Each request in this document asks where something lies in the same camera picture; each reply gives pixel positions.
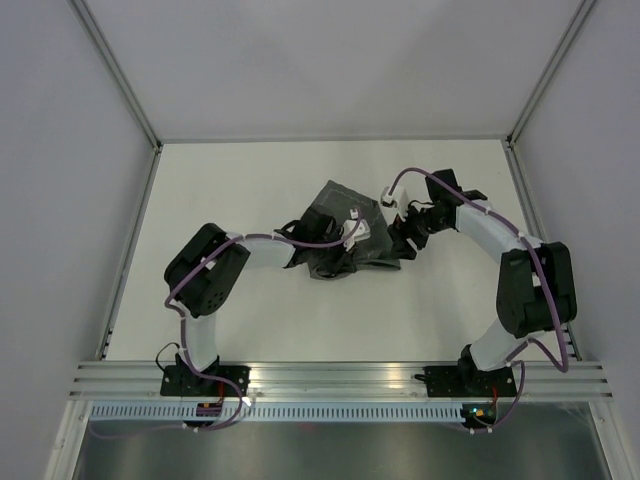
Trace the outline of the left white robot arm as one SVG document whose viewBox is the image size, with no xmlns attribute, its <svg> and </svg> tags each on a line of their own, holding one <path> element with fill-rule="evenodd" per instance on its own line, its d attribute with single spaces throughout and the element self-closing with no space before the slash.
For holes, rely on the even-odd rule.
<svg viewBox="0 0 640 480">
<path fill-rule="evenodd" d="M 169 287 L 164 306 L 180 318 L 184 385 L 198 396 L 216 389 L 220 379 L 216 313 L 243 271 L 305 264 L 314 278 L 338 279 L 355 271 L 356 244 L 370 236 L 370 226 L 357 209 L 339 223 L 331 214 L 310 207 L 300 219 L 271 233 L 232 234 L 214 223 L 201 227 L 164 273 Z"/>
</svg>

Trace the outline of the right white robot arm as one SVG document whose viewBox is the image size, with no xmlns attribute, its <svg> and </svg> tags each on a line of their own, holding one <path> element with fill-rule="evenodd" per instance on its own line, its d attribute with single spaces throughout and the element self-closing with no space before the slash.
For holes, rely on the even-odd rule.
<svg viewBox="0 0 640 480">
<path fill-rule="evenodd" d="M 412 260 L 428 239 L 454 230 L 473 240 L 499 266 L 496 320 L 466 345 L 453 366 L 426 366 L 416 380 L 431 398 L 513 397 L 513 366 L 528 346 L 551 352 L 540 340 L 563 337 L 577 316 L 571 255 L 562 242 L 546 243 L 522 232 L 498 213 L 487 196 L 465 190 L 450 169 L 426 173 L 429 199 L 409 199 L 397 181 L 383 190 L 380 208 L 394 255 Z"/>
</svg>

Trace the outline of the grey cloth napkin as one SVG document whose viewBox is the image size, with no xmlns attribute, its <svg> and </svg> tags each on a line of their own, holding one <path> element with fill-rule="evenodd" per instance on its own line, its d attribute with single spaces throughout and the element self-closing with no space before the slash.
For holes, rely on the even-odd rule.
<svg viewBox="0 0 640 480">
<path fill-rule="evenodd" d="M 316 280 L 338 280 L 364 270 L 400 270 L 378 202 L 332 180 L 294 222 L 292 238 L 315 245 L 337 242 L 353 229 L 358 217 L 362 218 L 360 232 L 347 243 L 321 249 L 298 247 L 291 263 L 305 264 Z"/>
</svg>

